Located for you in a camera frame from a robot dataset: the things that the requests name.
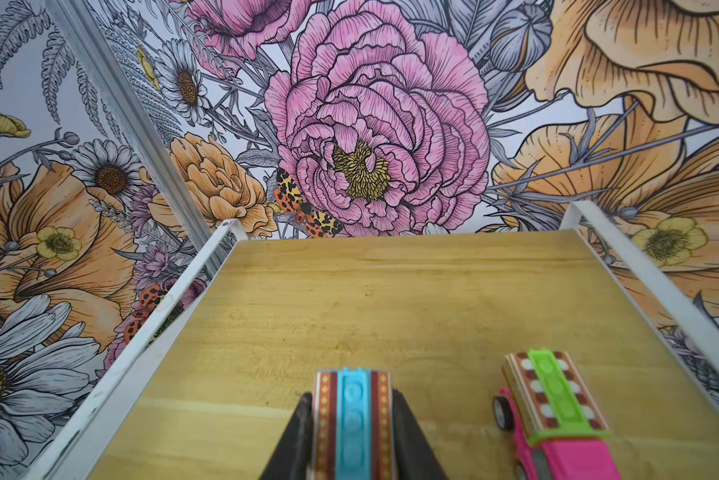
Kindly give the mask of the pink toy truck green top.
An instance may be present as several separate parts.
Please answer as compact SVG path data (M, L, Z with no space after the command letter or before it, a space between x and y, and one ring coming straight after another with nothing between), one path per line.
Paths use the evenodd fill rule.
M505 356L493 398L497 427L511 434L517 479L621 479L611 434L573 358L536 349Z

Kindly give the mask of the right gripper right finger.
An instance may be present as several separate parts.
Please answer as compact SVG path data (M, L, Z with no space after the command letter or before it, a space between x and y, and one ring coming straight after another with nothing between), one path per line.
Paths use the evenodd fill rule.
M401 391L393 390L393 440L401 480L447 480L447 474L425 438Z

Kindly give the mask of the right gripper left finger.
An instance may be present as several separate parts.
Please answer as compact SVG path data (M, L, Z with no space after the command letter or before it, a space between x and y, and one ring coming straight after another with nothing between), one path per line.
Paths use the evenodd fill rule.
M303 394L282 434L261 480L306 480L312 458L313 394Z

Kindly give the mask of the pink toy truck blue top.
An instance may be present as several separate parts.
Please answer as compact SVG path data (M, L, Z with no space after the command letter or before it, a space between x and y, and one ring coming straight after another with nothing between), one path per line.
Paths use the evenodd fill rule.
M317 373L309 479L399 477L391 374L344 368Z

